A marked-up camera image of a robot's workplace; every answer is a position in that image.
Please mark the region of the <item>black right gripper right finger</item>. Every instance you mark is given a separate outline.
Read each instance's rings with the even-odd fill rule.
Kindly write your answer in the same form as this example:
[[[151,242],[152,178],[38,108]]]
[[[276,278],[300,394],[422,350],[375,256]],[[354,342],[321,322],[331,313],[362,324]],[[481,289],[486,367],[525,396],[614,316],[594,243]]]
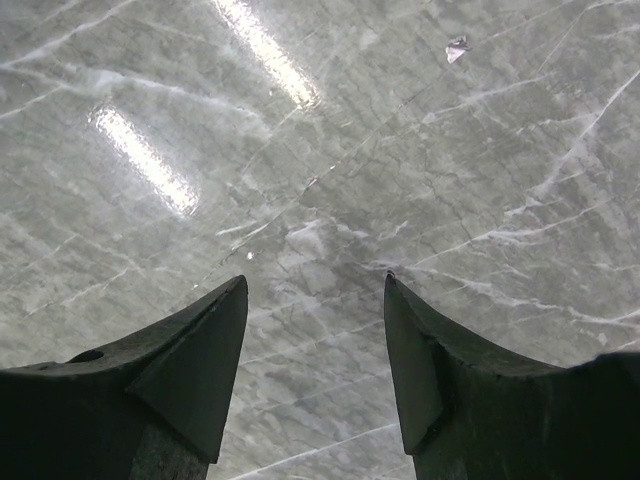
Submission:
[[[393,274],[384,326],[401,438],[420,479],[635,479],[639,356],[561,368],[447,318]]]

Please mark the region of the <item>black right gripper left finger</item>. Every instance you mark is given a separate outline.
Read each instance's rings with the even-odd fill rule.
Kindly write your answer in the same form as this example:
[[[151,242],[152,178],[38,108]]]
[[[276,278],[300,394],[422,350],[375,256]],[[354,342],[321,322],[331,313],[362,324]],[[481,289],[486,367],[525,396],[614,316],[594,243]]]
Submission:
[[[248,315],[236,276],[72,359],[1,373],[5,479],[203,479],[218,461]]]

